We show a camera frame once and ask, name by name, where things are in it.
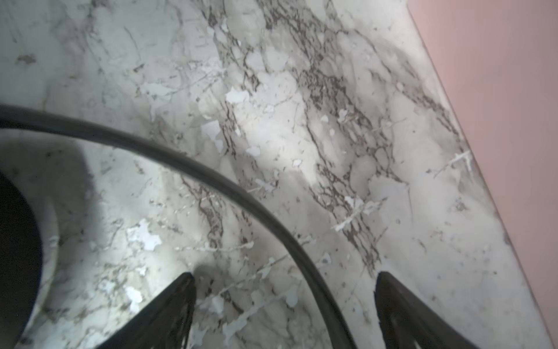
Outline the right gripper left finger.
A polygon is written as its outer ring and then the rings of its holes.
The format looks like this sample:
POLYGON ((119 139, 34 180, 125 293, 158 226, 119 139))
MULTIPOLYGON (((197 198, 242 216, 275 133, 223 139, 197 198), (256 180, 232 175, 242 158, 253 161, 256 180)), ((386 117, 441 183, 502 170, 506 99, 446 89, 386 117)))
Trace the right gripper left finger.
POLYGON ((100 348, 185 348, 193 323, 196 282, 182 273, 100 348))

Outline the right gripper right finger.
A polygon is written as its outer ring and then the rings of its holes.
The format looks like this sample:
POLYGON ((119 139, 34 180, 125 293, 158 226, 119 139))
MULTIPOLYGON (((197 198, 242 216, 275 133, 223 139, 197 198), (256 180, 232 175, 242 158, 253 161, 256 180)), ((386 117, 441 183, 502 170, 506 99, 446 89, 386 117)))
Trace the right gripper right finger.
POLYGON ((476 348, 391 273, 382 271, 374 292, 387 348, 476 348))

